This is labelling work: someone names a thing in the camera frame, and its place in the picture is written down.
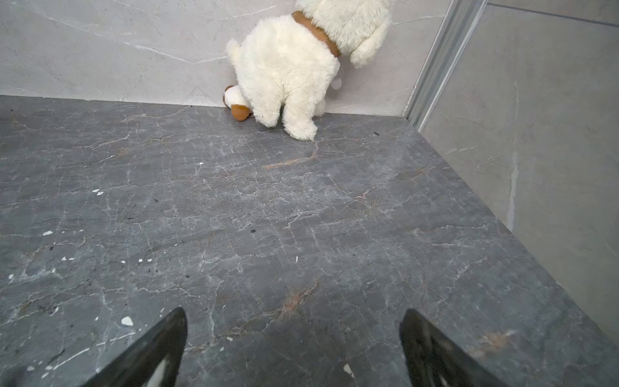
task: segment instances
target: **stuffed toy dog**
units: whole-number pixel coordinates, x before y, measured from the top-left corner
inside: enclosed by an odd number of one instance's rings
[[[391,24],[391,4],[297,0],[297,9],[292,15],[262,19],[242,45],[232,39],[226,50],[256,120],[275,126],[284,105],[286,132],[313,140],[317,127],[312,117],[324,112],[324,96],[340,67],[338,57],[350,55],[356,68],[369,63]]]

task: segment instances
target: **white paint speck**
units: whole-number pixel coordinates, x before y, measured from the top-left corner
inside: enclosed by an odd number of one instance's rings
[[[355,374],[352,373],[352,370],[350,369],[350,365],[346,364],[344,365],[344,372],[349,374],[351,378],[355,378]]]
[[[120,321],[120,323],[122,325],[126,325],[126,326],[133,326],[133,320],[129,316],[123,317],[123,319]]]

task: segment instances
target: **plush toy leg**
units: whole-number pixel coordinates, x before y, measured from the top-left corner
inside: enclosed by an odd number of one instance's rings
[[[282,108],[282,89],[278,87],[272,79],[260,77],[254,80],[259,85],[259,94],[252,100],[252,108],[256,121],[268,128],[277,125],[279,112]]]
[[[286,99],[284,106],[284,129],[297,140],[313,140],[318,128],[311,120],[316,105],[303,93],[296,93]]]
[[[327,103],[324,99],[318,102],[318,104],[316,105],[316,109],[314,109],[314,117],[320,117],[324,114],[324,107],[326,106],[326,104]]]

